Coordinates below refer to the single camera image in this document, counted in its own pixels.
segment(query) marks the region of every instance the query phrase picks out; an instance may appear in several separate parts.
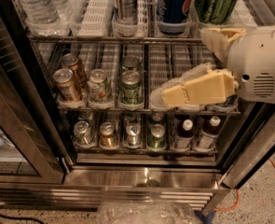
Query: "plastic bottle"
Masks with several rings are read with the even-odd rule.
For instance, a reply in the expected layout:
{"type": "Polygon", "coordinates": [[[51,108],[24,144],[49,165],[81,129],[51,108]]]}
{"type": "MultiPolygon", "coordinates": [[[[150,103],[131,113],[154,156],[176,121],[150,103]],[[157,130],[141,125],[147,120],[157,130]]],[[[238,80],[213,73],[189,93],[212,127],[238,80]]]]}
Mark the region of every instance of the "plastic bottle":
{"type": "Polygon", "coordinates": [[[69,21],[72,14],[72,6],[69,0],[53,0],[59,15],[63,21],[69,21]]]}
{"type": "Polygon", "coordinates": [[[53,0],[19,0],[19,2],[32,23],[46,24],[59,20],[59,13],[53,0]]]}
{"type": "Polygon", "coordinates": [[[199,137],[193,149],[199,152],[209,152],[213,150],[214,140],[220,133],[220,123],[221,120],[217,116],[204,120],[203,126],[199,132],[199,137]]]}
{"type": "Polygon", "coordinates": [[[182,120],[177,124],[174,149],[187,151],[191,149],[193,140],[193,122],[190,119],[182,120]]]}

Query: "speckled floor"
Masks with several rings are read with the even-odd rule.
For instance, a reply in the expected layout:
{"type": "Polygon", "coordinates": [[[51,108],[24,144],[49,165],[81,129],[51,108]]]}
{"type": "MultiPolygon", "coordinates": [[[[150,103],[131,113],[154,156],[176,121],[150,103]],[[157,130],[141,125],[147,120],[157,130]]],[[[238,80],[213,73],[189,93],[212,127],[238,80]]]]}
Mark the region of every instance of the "speckled floor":
{"type": "MultiPolygon", "coordinates": [[[[238,208],[230,212],[217,212],[213,224],[275,224],[275,169],[267,161],[240,189],[241,201],[238,208]]],[[[231,206],[236,200],[232,190],[218,207],[231,206]]],[[[96,212],[69,212],[49,210],[8,210],[0,213],[12,217],[35,217],[45,224],[96,224],[96,212]]],[[[0,224],[36,223],[0,218],[0,224]]]]}

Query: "refrigerator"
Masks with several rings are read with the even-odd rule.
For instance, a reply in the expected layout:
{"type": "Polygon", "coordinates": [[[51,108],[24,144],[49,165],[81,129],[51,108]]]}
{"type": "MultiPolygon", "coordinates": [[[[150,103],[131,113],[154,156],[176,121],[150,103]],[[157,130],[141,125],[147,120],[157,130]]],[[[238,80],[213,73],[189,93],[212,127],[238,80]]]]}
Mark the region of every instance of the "refrigerator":
{"type": "MultiPolygon", "coordinates": [[[[0,206],[84,209],[104,201],[162,201],[212,211],[275,152],[275,105],[239,97],[228,111],[152,106],[151,92],[165,82],[201,63],[221,65],[202,45],[194,8],[186,31],[172,38],[157,29],[156,0],[138,0],[137,32],[122,37],[113,23],[113,0],[96,1],[103,12],[94,16],[102,20],[86,13],[93,0],[70,0],[70,29],[46,36],[26,21],[18,0],[0,0],[0,206]],[[53,75],[67,53],[81,59],[87,77],[96,68],[108,73],[112,102],[98,107],[88,94],[82,104],[62,100],[53,75]],[[141,66],[141,102],[134,108],[119,98],[126,56],[137,57],[141,66]],[[165,117],[165,147],[153,150],[148,130],[157,113],[165,117]],[[138,148],[126,145],[128,114],[141,125],[138,148]],[[174,115],[218,116],[221,131],[213,149],[173,149],[174,115]],[[93,123],[89,148],[74,134],[86,116],[93,123]],[[117,133],[113,148],[101,147],[100,126],[107,121],[117,133]]],[[[232,19],[248,29],[275,25],[275,0],[238,0],[232,19]]]]}

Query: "blue can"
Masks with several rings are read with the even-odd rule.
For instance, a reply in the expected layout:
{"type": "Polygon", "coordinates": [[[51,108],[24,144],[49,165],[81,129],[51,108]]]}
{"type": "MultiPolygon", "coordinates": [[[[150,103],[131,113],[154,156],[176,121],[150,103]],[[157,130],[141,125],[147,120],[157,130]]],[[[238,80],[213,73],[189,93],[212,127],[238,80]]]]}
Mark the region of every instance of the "blue can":
{"type": "Polygon", "coordinates": [[[186,20],[192,0],[158,0],[157,21],[165,35],[179,35],[186,29],[186,20]]]}

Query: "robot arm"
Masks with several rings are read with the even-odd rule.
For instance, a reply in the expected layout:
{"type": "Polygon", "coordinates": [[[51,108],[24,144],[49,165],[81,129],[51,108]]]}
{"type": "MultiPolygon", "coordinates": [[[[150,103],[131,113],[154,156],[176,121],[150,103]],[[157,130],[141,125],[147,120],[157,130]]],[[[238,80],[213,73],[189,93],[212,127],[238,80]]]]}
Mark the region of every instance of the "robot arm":
{"type": "Polygon", "coordinates": [[[222,103],[232,94],[240,98],[275,104],[275,26],[243,29],[202,29],[202,42],[226,65],[213,70],[202,64],[196,77],[190,70],[151,94],[152,105],[222,103]]]}

